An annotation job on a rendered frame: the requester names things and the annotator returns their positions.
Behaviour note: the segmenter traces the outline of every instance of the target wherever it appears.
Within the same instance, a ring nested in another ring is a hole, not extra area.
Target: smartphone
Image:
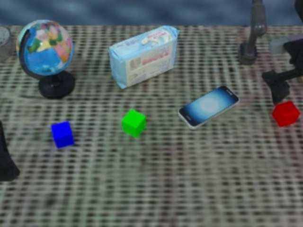
[[[239,101],[231,90],[226,86],[221,86],[182,107],[178,114],[188,127],[194,130],[229,110]]]

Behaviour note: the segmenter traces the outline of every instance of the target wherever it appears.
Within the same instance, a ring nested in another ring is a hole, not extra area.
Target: green cube
[[[146,117],[134,109],[131,109],[122,119],[122,129],[133,137],[138,137],[145,129]]]

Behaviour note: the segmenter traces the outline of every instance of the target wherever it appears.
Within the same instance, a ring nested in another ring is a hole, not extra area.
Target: red cube
[[[277,124],[284,127],[295,123],[300,116],[300,111],[292,101],[288,101],[277,104],[272,115]]]

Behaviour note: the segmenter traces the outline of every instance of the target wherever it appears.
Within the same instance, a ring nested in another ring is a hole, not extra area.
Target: blue cube
[[[71,125],[69,122],[61,122],[52,125],[53,139],[57,148],[63,148],[74,144]]]

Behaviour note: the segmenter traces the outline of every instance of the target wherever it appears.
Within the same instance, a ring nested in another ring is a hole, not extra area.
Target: colorful globe sphere
[[[70,64],[74,45],[64,27],[51,20],[36,20],[26,25],[19,33],[16,50],[26,31],[30,38],[25,43],[24,64],[27,69],[39,76],[51,76],[66,69]]]

